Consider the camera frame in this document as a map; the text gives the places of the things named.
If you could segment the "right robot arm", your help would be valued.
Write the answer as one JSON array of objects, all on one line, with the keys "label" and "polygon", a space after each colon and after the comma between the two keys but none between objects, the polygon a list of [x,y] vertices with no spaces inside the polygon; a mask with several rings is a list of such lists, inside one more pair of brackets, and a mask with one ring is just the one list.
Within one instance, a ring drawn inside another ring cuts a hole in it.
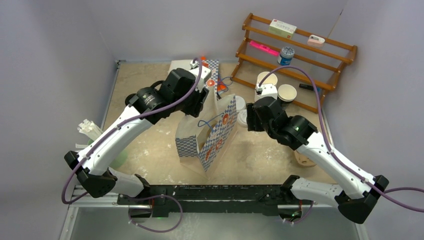
[{"label": "right robot arm", "polygon": [[279,144],[309,158],[324,170],[334,184],[290,175],[281,186],[280,196],[288,204],[310,200],[337,208],[348,220],[363,224],[376,206],[380,192],[389,184],[383,175],[373,176],[360,169],[338,150],[326,146],[326,138],[301,115],[288,116],[280,101],[264,97],[246,105],[247,129],[266,132]]}]

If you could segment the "checkered paper bag blue handles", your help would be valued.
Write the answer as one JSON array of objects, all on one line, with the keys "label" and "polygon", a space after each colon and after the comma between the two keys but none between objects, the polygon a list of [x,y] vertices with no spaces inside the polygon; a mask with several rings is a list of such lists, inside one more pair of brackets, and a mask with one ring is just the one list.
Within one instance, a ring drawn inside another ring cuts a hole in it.
[{"label": "checkered paper bag blue handles", "polygon": [[184,116],[175,133],[179,162],[210,179],[237,133],[236,96],[208,97],[199,117]]}]

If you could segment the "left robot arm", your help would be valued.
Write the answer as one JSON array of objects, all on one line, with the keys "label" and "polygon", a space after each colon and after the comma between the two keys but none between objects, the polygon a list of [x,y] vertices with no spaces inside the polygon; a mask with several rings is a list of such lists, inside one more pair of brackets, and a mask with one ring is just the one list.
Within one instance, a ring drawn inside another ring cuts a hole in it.
[{"label": "left robot arm", "polygon": [[126,99],[118,119],[85,149],[64,156],[86,193],[100,198],[108,193],[123,194],[138,205],[149,199],[149,183],[140,175],[128,175],[110,167],[116,157],[141,133],[161,119],[181,111],[198,117],[209,90],[211,70],[198,66],[173,69],[165,80],[138,90]]}]

